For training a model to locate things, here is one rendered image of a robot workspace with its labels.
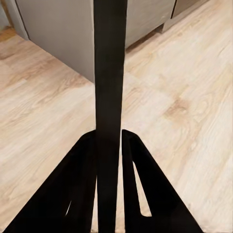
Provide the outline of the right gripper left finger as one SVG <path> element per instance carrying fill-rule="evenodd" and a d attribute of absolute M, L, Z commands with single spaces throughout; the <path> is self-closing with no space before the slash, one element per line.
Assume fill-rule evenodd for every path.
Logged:
<path fill-rule="evenodd" d="M 83 134 L 3 233 L 91 233 L 96 130 Z"/>

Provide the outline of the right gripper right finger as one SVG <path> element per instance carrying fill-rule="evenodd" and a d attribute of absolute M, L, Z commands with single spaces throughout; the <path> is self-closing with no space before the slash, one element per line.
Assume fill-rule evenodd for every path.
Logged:
<path fill-rule="evenodd" d="M 152 216 L 140 211 L 135 163 Z M 125 233 L 203 233 L 141 138 L 122 130 Z"/>

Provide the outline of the poster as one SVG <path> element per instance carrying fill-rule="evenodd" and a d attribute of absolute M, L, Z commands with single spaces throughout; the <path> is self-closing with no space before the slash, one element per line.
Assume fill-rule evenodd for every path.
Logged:
<path fill-rule="evenodd" d="M 93 0 L 98 233 L 115 233 L 128 0 Z"/>

